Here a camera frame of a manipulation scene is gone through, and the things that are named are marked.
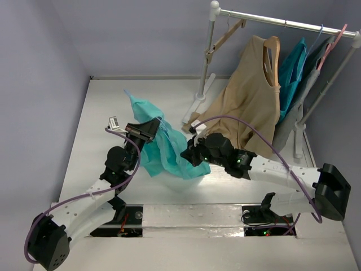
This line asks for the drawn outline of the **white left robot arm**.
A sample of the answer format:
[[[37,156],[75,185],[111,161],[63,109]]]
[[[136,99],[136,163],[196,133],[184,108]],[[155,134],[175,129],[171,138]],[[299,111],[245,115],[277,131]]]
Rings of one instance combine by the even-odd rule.
[[[56,270],[80,239],[107,222],[124,220],[126,203],[118,195],[138,171],[140,153],[144,145],[153,142],[161,120],[155,117],[120,129],[115,126],[115,117],[109,119],[105,131],[121,137],[125,144],[109,149],[104,172],[83,194],[34,218],[24,243],[24,256],[30,263]]]

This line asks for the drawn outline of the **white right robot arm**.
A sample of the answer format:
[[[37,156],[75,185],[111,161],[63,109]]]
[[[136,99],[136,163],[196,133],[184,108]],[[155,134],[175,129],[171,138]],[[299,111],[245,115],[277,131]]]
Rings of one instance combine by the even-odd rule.
[[[350,184],[332,164],[321,168],[286,166],[250,151],[234,148],[220,133],[193,137],[181,157],[197,167],[202,162],[224,168],[232,177],[275,183],[293,189],[288,194],[267,193],[260,205],[251,209],[248,219],[261,217],[273,221],[293,213],[313,213],[334,221],[346,215]]]

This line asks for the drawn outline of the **teal t shirt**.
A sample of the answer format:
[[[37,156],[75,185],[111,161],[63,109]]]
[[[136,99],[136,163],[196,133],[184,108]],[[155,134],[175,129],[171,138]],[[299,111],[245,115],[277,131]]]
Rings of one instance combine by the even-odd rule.
[[[210,166],[202,162],[193,167],[190,162],[181,157],[181,152],[187,148],[186,137],[166,121],[164,113],[145,99],[129,95],[134,119],[139,123],[150,120],[160,122],[154,140],[146,144],[141,151],[141,166],[151,177],[162,172],[168,172],[184,180],[205,176],[210,173]]]

